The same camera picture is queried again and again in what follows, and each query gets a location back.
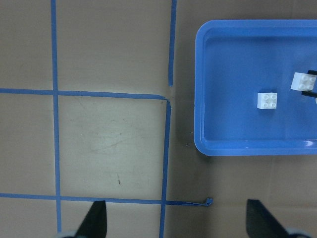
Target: blue tape line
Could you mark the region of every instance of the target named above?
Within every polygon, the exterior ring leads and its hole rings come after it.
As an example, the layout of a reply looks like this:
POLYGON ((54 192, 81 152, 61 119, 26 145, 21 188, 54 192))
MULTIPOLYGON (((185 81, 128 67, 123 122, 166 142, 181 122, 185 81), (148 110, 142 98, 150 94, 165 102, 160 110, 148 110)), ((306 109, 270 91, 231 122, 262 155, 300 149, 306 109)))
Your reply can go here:
POLYGON ((101 197, 71 197, 62 196, 63 201, 80 201, 80 202, 94 202, 106 201, 109 203, 138 203, 138 204, 161 204, 160 200, 142 200, 142 199, 123 199, 123 198, 101 198, 101 197))
POLYGON ((58 128, 58 84, 57 84, 57 35, 56 1, 51 0, 52 26, 52 69, 53 69, 53 115, 54 115, 54 152, 55 152, 55 192, 57 232, 61 232, 60 171, 59 171, 59 128, 58 128))
POLYGON ((38 199, 38 200, 56 200, 56 196, 33 195, 33 194, 16 194, 16 193, 0 193, 0 197, 23 198, 23 199, 38 199))
POLYGON ((35 89, 13 89, 13 88, 0 88, 0 93, 11 94, 32 94, 32 95, 53 95, 52 90, 35 90, 35 89))
POLYGON ((110 93, 110 92, 87 92, 87 91, 59 91, 58 94, 63 95, 63 96, 165 100, 165 97, 163 97, 161 95, 156 95, 156 94, 110 93))
MULTIPOLYGON (((36 200, 56 200, 56 196, 37 195, 37 194, 18 194, 18 193, 0 193, 0 197, 4 198, 20 198, 20 199, 36 199, 36 200)), ((72 197, 61 196, 61 201, 78 201, 78 202, 94 202, 106 201, 109 203, 136 203, 136 204, 161 204, 160 200, 143 200, 143 199, 124 199, 124 198, 102 198, 102 197, 72 197)), ((176 206, 210 206, 213 203, 212 198, 207 198, 205 203, 185 202, 185 201, 166 201, 166 205, 176 206)))
POLYGON ((162 204, 160 208, 160 223, 159 223, 159 237, 160 238, 164 237, 170 119, 171 119, 171 105, 169 100, 167 100, 166 101, 165 138, 164 138, 162 199, 161 199, 162 204))
POLYGON ((177 0, 172 0, 169 33, 168 85, 173 86, 177 0))
POLYGON ((183 201, 166 201, 167 205, 176 205, 176 206, 204 206, 204 207, 209 207, 210 205, 213 204, 213 199, 212 198, 207 198, 206 202, 204 203, 197 203, 197 202, 183 202, 183 201))

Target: blue painter's tape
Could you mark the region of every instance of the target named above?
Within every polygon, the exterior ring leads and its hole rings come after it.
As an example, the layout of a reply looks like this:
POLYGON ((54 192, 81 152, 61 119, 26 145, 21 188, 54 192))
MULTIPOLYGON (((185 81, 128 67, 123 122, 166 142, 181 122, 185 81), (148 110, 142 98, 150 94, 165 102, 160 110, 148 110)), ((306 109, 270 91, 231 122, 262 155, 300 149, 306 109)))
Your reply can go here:
POLYGON ((164 237, 166 192, 167 192, 167 170, 168 170, 168 150, 170 133, 171 105, 169 100, 166 102, 166 120, 165 120, 165 138, 164 138, 164 158, 163 158, 163 181, 162 181, 162 199, 160 209, 159 237, 164 237))
POLYGON ((176 206, 204 206, 204 207, 209 207, 210 205, 213 204, 213 199, 212 198, 207 198, 206 202, 204 203, 197 203, 197 202, 183 202, 183 201, 166 201, 167 205, 176 205, 176 206))
POLYGON ((110 203, 138 203, 138 204, 161 204, 160 200, 142 200, 142 199, 122 199, 122 198, 101 198, 101 197, 71 197, 62 196, 63 201, 80 201, 80 202, 94 202, 106 201, 110 203))
POLYGON ((32 95, 53 95, 53 91, 52 90, 15 89, 15 88, 0 88, 0 93, 32 94, 32 95))
POLYGON ((105 97, 105 98, 132 98, 132 99, 159 99, 166 98, 156 94, 134 94, 134 93, 110 93, 110 92, 88 92, 88 91, 59 91, 62 96, 83 96, 83 97, 105 97))
POLYGON ((173 86, 177 0, 172 0, 169 33, 168 85, 173 86))
POLYGON ((53 114, 54 114, 54 152, 55 152, 55 192, 57 232, 61 232, 60 173, 59 173, 59 129, 58 129, 58 83, 57 83, 57 28, 56 1, 51 0, 52 30, 52 68, 53 68, 53 114))
POLYGON ((33 194, 17 194, 17 193, 0 193, 0 197, 37 199, 37 200, 56 200, 56 196, 33 195, 33 194))

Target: blue plastic tray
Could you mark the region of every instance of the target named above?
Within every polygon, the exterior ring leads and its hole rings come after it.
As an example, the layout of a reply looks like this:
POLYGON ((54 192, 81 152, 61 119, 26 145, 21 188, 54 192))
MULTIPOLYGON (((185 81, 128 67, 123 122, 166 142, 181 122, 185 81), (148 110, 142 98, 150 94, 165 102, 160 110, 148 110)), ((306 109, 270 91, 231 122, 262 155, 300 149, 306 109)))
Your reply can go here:
POLYGON ((291 90, 317 70, 317 20, 215 20, 196 36, 195 144, 206 155, 317 154, 317 105, 291 90), (277 92, 277 109, 257 108, 277 92))

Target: white lego brick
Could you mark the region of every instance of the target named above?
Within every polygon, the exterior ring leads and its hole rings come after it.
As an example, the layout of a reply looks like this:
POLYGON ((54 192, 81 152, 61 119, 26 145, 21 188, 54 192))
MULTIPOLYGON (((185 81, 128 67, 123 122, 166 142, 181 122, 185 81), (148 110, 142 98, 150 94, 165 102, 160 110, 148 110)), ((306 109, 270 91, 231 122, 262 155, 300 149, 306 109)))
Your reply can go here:
POLYGON ((316 75, 295 73, 291 89, 297 91, 312 91, 316 81, 316 75))
POLYGON ((258 93, 259 109, 276 109, 277 93, 258 93))

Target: grid line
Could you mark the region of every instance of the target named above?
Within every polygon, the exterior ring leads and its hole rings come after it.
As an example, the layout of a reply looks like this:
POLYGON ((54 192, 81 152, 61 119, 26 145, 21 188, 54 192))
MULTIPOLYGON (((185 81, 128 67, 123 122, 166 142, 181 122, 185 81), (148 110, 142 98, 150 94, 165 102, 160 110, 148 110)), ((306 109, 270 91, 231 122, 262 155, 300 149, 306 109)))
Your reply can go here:
POLYGON ((170 33, 169 33, 169 56, 168 56, 168 85, 173 86, 174 75, 174 49, 175 49, 175 29, 176 29, 176 9, 177 0, 171 0, 170 13, 170 33))
POLYGON ((8 94, 54 95, 56 92, 59 96, 167 100, 166 97, 158 94, 0 88, 0 93, 8 94))
MULTIPOLYGON (((54 195, 38 195, 38 194, 19 194, 19 193, 0 193, 0 198, 18 198, 18 199, 34 199, 34 200, 56 200, 54 195)), ((127 203, 127 204, 154 204, 160 205, 161 200, 150 199, 126 199, 126 198, 106 198, 106 197, 75 197, 75 196, 60 196, 61 201, 74 201, 74 202, 94 202, 106 201, 107 203, 127 203)), ((212 203, 207 200, 205 203, 194 203, 188 201, 165 201, 166 205, 171 206, 209 206, 212 203)))
POLYGON ((54 117, 56 218, 57 218, 57 232, 61 232, 62 227, 61 227, 60 170, 59 170, 56 0, 51 0, 51 28, 52 28, 52 69, 53 69, 52 71, 53 71, 53 117, 54 117))
POLYGON ((162 181, 162 199, 161 199, 160 222, 159 222, 159 238, 163 238, 164 237, 170 119, 171 119, 171 105, 170 105, 170 102, 168 100, 166 102, 165 136, 164 136, 164 158, 163 158, 163 181, 162 181))

